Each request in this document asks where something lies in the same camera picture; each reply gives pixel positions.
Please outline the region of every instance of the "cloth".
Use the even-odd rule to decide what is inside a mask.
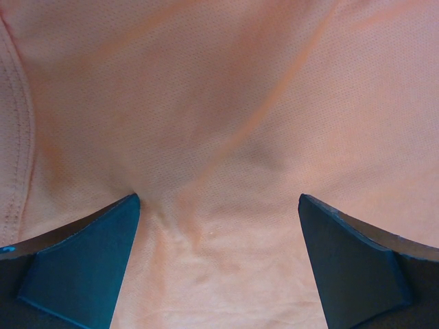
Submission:
[[[112,329],[326,328],[301,193],[439,247],[437,1],[0,13],[0,244],[138,193]]]

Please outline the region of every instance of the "pink fabric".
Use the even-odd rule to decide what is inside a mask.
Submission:
[[[2,242],[138,193],[112,329],[325,328],[301,193],[439,247],[437,1],[0,4]]]

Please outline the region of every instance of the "fabric surface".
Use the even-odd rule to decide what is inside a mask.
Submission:
[[[138,193],[112,329],[325,328],[301,193],[439,247],[437,1],[0,13],[0,243]]]

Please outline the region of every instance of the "fabric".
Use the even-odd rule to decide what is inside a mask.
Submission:
[[[439,247],[437,1],[0,13],[0,243],[138,193],[112,329],[325,328],[301,193]]]

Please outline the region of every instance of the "garment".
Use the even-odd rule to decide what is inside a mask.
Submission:
[[[439,247],[437,1],[3,0],[0,13],[0,245],[137,193],[112,329],[325,328],[301,193]]]

